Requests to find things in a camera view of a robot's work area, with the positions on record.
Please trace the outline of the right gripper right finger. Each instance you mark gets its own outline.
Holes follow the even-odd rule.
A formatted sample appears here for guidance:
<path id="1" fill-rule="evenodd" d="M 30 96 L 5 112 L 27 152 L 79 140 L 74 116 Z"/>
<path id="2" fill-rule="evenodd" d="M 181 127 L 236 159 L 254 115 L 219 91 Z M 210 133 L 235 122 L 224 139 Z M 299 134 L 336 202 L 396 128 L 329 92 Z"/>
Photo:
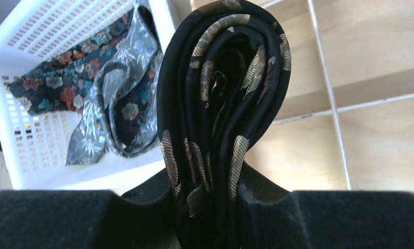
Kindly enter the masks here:
<path id="1" fill-rule="evenodd" d="M 244 164 L 242 248 L 414 248 L 414 194 L 287 191 Z"/>

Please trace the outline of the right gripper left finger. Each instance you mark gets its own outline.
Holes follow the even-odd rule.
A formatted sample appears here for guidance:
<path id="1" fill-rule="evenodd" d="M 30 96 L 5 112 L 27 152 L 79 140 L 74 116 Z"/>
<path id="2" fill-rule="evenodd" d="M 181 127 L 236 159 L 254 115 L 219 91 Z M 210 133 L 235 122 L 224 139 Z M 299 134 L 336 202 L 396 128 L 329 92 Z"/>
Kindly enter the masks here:
<path id="1" fill-rule="evenodd" d="M 110 190 L 0 191 L 0 248 L 179 248 L 161 170 Z"/>

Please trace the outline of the black floral tie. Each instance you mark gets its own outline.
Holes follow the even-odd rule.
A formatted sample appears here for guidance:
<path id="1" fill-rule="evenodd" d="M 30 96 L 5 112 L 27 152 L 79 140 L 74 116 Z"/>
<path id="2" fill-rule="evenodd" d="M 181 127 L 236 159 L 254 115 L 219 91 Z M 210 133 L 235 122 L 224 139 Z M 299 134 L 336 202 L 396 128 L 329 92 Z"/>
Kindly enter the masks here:
<path id="1" fill-rule="evenodd" d="M 244 156 L 279 112 L 291 70 L 281 25 L 249 1 L 204 5 L 173 34 L 158 79 L 158 136 L 183 248 L 240 247 Z"/>

